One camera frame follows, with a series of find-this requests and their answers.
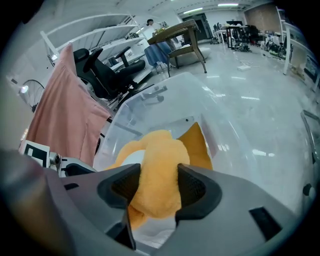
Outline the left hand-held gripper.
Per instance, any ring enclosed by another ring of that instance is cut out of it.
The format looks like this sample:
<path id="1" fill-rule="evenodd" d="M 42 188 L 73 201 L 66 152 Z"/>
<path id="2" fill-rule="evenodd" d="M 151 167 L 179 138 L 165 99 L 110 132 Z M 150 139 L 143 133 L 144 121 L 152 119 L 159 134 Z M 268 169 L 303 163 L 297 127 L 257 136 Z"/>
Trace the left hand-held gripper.
<path id="1" fill-rule="evenodd" d="M 62 171 L 62 157 L 58 153 L 51 151 L 49 146 L 38 144 L 29 140 L 25 140 L 23 142 L 23 154 L 34 159 L 43 168 L 55 170 L 60 178 L 64 178 L 65 176 L 86 175 L 97 172 L 90 166 L 87 167 L 78 163 L 69 163 L 64 168 L 64 171 Z"/>

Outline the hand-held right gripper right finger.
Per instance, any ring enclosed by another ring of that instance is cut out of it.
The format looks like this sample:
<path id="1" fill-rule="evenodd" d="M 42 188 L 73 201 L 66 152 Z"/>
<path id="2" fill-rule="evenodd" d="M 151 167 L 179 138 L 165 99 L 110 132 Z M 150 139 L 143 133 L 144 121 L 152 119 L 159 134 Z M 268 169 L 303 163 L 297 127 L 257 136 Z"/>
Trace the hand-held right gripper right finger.
<path id="1" fill-rule="evenodd" d="M 296 222 L 258 185 L 232 175 L 178 165 L 176 228 L 154 256 L 266 256 Z"/>

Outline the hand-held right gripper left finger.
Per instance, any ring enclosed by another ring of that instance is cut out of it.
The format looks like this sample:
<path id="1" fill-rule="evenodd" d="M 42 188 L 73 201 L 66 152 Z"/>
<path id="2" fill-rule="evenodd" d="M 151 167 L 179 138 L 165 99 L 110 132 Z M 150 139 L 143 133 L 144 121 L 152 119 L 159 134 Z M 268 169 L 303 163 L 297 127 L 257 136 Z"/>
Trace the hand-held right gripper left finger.
<path id="1" fill-rule="evenodd" d="M 77 185 L 66 191 L 68 205 L 77 210 L 67 222 L 75 256 L 140 256 L 128 214 L 140 172 L 135 163 L 63 179 L 66 185 Z"/>

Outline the orange rectangular pillow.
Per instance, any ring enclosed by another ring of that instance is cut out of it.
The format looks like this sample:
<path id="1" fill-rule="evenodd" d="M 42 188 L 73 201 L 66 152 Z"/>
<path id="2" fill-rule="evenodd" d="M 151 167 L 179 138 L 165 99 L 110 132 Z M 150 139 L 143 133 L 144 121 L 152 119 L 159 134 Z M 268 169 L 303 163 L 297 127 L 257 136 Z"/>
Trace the orange rectangular pillow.
<path id="1" fill-rule="evenodd" d="M 197 122 L 195 122 L 182 136 L 180 136 L 178 140 L 181 141 L 187 149 L 191 166 L 213 170 L 206 141 Z"/>

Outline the orange flower-shaped cushion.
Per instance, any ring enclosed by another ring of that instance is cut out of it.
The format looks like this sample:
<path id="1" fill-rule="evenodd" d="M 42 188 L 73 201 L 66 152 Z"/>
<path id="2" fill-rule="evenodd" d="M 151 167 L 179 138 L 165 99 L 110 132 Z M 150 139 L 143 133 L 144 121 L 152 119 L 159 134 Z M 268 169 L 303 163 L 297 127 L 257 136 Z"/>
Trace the orange flower-shaped cushion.
<path id="1" fill-rule="evenodd" d="M 140 140 L 130 141 L 118 153 L 109 169 L 124 165 L 125 160 L 144 151 L 140 165 L 138 189 L 128 206 L 128 217 L 133 230 L 149 218 L 172 217 L 182 207 L 178 185 L 178 164 L 189 164 L 190 157 L 184 144 L 172 138 L 167 130 L 148 133 Z"/>

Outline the clear plastic storage box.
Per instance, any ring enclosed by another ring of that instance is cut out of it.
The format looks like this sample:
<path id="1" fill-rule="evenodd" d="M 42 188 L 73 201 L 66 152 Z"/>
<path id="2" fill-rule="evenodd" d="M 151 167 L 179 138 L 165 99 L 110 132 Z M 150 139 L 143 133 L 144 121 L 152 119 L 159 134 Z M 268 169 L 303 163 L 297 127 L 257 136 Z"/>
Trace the clear plastic storage box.
<path id="1" fill-rule="evenodd" d="M 182 136 L 195 122 L 200 126 L 213 171 L 258 184 L 257 163 L 247 136 L 227 105 L 191 73 L 184 72 L 126 100 L 108 128 L 94 160 L 107 171 L 121 148 L 144 135 L 167 130 Z M 134 233 L 139 256 L 155 256 L 176 229 L 174 217 L 150 220 Z"/>

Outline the white shelving rack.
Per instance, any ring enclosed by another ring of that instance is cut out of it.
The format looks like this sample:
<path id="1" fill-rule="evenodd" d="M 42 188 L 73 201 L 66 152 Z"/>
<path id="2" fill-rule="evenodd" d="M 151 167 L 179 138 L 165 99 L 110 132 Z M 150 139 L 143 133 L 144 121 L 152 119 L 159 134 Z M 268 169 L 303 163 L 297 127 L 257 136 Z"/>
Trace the white shelving rack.
<path id="1" fill-rule="evenodd" d="M 143 28 L 127 13 L 88 16 L 67 22 L 49 32 L 40 32 L 47 58 L 52 66 L 69 44 L 73 50 L 87 49 L 90 53 L 102 48 L 98 57 L 104 64 L 129 47 L 134 56 L 144 53 L 147 38 Z"/>

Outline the pink padded lounge chair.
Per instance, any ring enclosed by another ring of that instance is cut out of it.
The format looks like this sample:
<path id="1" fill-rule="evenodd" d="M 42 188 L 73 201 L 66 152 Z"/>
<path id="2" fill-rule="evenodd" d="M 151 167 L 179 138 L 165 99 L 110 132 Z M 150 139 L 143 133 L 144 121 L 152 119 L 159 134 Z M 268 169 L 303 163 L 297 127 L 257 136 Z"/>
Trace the pink padded lounge chair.
<path id="1" fill-rule="evenodd" d="M 68 44 L 35 109 L 26 139 L 92 166 L 101 131 L 110 117 L 78 78 L 73 47 Z"/>

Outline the black office chair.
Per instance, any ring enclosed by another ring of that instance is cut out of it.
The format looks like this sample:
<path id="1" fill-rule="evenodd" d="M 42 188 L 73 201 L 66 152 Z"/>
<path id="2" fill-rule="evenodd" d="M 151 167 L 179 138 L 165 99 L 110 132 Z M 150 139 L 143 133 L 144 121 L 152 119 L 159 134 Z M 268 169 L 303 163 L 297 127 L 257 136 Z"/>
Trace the black office chair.
<path id="1" fill-rule="evenodd" d="M 150 85 L 139 85 L 134 81 L 134 75 L 141 72 L 146 63 L 144 60 L 138 60 L 129 64 L 125 57 L 125 52 L 129 49 L 125 48 L 117 55 L 124 63 L 124 68 L 117 72 L 98 59 L 103 51 L 101 47 L 92 53 L 86 48 L 73 52 L 76 74 L 94 99 L 105 99 L 111 104 L 114 102 L 121 104 L 150 87 Z"/>

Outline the blue-draped round table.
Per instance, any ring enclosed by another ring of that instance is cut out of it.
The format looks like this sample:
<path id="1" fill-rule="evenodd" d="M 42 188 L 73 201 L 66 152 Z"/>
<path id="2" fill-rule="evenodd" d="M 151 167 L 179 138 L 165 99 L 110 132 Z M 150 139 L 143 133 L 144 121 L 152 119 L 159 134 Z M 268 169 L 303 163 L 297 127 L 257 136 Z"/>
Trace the blue-draped round table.
<path id="1" fill-rule="evenodd" d="M 170 59 L 169 54 L 172 52 L 169 44 L 167 42 L 159 42 L 150 44 L 145 50 L 144 54 L 150 66 L 157 68 L 158 63 L 166 64 L 167 73 L 170 77 Z"/>

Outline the white shelf unit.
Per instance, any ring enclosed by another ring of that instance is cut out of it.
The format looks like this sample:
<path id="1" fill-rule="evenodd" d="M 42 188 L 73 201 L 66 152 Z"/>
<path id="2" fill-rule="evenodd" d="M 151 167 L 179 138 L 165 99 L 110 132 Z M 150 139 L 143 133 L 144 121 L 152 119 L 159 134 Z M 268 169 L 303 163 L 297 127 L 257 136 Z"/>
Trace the white shelf unit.
<path id="1" fill-rule="evenodd" d="M 282 49 L 280 57 L 284 59 L 283 74 L 292 72 L 317 93 L 320 90 L 320 64 L 307 43 L 306 37 L 286 15 L 284 9 L 276 7 L 278 14 Z"/>

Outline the dark wooden table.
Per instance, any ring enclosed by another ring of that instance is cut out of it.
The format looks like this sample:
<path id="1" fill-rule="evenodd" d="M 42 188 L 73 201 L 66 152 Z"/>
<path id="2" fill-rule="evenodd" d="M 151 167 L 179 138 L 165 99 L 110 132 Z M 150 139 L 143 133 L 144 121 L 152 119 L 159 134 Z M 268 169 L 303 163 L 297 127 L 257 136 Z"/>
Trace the dark wooden table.
<path id="1" fill-rule="evenodd" d="M 198 46 L 198 39 L 197 39 L 197 34 L 196 31 L 198 31 L 198 25 L 195 22 L 194 19 L 190 19 L 184 22 L 181 22 L 179 24 L 176 24 L 174 26 L 168 27 L 164 29 L 163 31 L 157 33 L 155 36 L 151 37 L 150 39 L 147 40 L 149 45 L 156 45 L 156 47 L 164 54 L 166 58 L 166 64 L 167 64 L 167 73 L 168 76 L 171 77 L 170 74 L 170 59 L 174 58 L 175 63 L 176 63 L 176 68 L 179 68 L 178 64 L 178 56 L 182 56 L 188 53 L 194 52 L 202 64 L 204 73 L 207 73 L 206 69 L 206 60 Z M 190 46 L 184 47 L 184 48 L 179 48 L 171 51 L 170 53 L 165 53 L 161 48 L 160 48 L 160 43 L 162 42 L 167 42 L 168 40 L 171 40 L 177 36 L 185 36 L 187 35 L 187 38 L 190 39 Z"/>

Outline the white desk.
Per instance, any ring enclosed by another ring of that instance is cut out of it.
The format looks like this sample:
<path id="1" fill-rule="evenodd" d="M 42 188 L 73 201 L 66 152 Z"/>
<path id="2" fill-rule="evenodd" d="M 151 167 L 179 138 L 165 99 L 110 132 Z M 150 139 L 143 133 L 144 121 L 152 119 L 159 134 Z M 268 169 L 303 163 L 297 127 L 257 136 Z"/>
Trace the white desk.
<path id="1" fill-rule="evenodd" d="M 234 50 L 236 45 L 234 33 L 238 32 L 238 35 L 242 39 L 241 31 L 244 31 L 246 27 L 246 25 L 221 26 L 219 29 L 214 29 L 213 35 L 215 38 L 217 38 L 220 44 L 226 44 L 229 49 Z"/>

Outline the black double door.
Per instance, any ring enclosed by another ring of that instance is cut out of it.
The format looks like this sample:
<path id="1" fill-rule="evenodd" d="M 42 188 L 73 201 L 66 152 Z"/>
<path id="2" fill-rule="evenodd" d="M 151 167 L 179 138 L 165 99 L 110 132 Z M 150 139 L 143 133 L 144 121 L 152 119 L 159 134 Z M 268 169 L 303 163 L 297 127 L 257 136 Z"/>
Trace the black double door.
<path id="1" fill-rule="evenodd" d="M 208 26 L 207 26 L 207 19 L 206 15 L 204 13 L 195 14 L 191 16 L 187 16 L 182 18 L 182 20 L 188 21 L 188 20 L 194 20 L 197 24 L 198 30 L 196 31 L 197 39 L 198 40 L 208 40 L 210 39 L 210 33 L 208 32 Z"/>

